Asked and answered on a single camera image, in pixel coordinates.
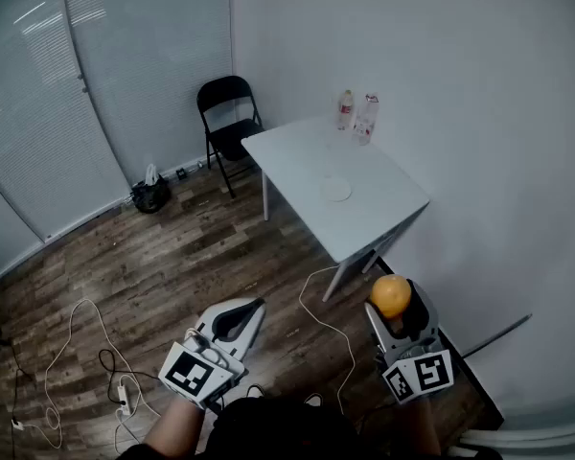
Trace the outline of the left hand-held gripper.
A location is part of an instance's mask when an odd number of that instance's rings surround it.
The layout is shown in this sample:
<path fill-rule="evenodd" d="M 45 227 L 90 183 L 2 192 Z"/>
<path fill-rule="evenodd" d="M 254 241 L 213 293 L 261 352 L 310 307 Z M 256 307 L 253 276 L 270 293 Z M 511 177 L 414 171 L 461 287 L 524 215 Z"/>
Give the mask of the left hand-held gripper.
<path fill-rule="evenodd" d="M 262 298 L 234 298 L 212 305 L 182 342 L 174 342 L 158 378 L 200 409 L 223 409 L 223 396 L 246 374 L 242 361 L 264 317 Z"/>

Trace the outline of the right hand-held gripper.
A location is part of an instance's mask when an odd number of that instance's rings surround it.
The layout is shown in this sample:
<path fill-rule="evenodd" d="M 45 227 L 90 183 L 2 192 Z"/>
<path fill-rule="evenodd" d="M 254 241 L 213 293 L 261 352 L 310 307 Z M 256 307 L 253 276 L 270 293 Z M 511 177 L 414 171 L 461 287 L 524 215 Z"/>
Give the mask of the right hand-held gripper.
<path fill-rule="evenodd" d="M 411 296 L 402 313 L 403 330 L 410 340 L 425 339 L 407 349 L 381 374 L 399 404 L 412 402 L 454 384 L 450 351 L 435 335 L 438 328 L 436 309 L 415 282 L 407 279 L 407 283 Z M 396 339 L 389 332 L 380 310 L 369 301 L 364 302 L 364 308 L 379 348 L 385 354 L 396 350 Z"/>

